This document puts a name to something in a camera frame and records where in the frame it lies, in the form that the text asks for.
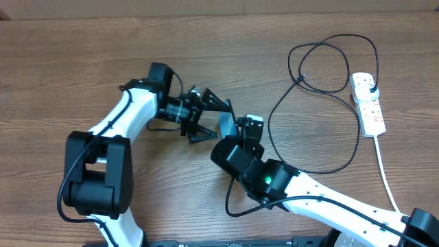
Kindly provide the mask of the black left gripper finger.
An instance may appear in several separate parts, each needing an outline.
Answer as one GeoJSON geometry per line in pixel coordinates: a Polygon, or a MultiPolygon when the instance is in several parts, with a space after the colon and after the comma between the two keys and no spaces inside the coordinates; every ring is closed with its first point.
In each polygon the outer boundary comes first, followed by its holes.
{"type": "Polygon", "coordinates": [[[200,124],[196,124],[188,132],[188,139],[190,144],[217,139],[218,137],[219,136],[216,131],[209,130],[208,128],[201,126],[200,124]]]}
{"type": "Polygon", "coordinates": [[[229,113],[231,108],[228,104],[223,102],[216,94],[214,94],[210,89],[205,89],[202,94],[202,105],[204,110],[207,111],[218,111],[229,113]]]}

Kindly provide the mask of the blue Galaxy smartphone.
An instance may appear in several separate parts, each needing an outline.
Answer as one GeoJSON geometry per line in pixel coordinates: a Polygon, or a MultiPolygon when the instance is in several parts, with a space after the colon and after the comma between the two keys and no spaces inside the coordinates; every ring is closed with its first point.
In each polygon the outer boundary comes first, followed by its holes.
{"type": "Polygon", "coordinates": [[[218,118],[219,131],[222,139],[225,139],[226,136],[237,136],[239,134],[236,117],[229,99],[226,99],[226,105],[230,107],[230,111],[221,112],[218,118]]]}

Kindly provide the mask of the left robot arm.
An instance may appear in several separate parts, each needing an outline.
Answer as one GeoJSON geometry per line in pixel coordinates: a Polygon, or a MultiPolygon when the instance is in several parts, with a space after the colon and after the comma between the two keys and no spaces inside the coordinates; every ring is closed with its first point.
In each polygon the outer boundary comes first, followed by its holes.
{"type": "Polygon", "coordinates": [[[73,131],[66,141],[64,178],[56,206],[66,222],[93,223],[105,246],[147,246],[145,231],[130,210],[134,189],[131,147],[154,119],[178,124],[191,144],[216,139],[218,134],[198,122],[204,111],[229,113],[210,89],[193,86],[179,96],[169,94],[178,74],[153,62],[145,78],[119,86],[122,97],[109,114],[86,132],[73,131]]]}

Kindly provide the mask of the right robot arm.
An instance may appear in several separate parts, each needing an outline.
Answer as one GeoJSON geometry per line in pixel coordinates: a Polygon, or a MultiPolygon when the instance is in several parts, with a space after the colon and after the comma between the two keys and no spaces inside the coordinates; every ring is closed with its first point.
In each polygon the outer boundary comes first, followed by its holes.
{"type": "Polygon", "coordinates": [[[318,220],[365,246],[437,246],[438,219],[423,210],[411,215],[370,206],[318,183],[282,161],[262,161],[263,120],[221,113],[222,140],[212,161],[258,202],[258,209],[280,207],[318,220]]]}

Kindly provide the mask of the white charger plug adapter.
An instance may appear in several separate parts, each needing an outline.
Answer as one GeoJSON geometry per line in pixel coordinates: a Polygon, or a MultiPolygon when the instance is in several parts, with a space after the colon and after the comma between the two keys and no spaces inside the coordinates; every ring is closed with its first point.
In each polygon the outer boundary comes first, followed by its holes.
{"type": "Polygon", "coordinates": [[[370,88],[368,85],[354,85],[353,100],[355,103],[369,102],[379,97],[379,89],[374,86],[370,88]]]}

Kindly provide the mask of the white power strip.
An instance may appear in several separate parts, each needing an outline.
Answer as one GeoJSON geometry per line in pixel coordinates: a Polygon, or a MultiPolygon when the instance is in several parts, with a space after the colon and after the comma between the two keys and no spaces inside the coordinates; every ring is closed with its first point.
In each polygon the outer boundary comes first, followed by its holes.
{"type": "MultiPolygon", "coordinates": [[[[352,95],[354,85],[375,86],[373,76],[369,73],[357,72],[350,78],[352,95]]],[[[386,131],[379,98],[369,102],[355,103],[359,115],[361,133],[364,137],[377,137],[386,131]]]]}

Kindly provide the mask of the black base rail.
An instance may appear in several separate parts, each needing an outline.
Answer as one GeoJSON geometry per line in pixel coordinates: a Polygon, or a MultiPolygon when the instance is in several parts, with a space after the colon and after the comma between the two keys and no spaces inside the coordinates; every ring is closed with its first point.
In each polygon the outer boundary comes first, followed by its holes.
{"type": "Polygon", "coordinates": [[[236,241],[203,241],[203,242],[177,242],[156,241],[142,243],[141,247],[314,247],[321,246],[326,237],[293,237],[292,239],[260,239],[236,241]]]}

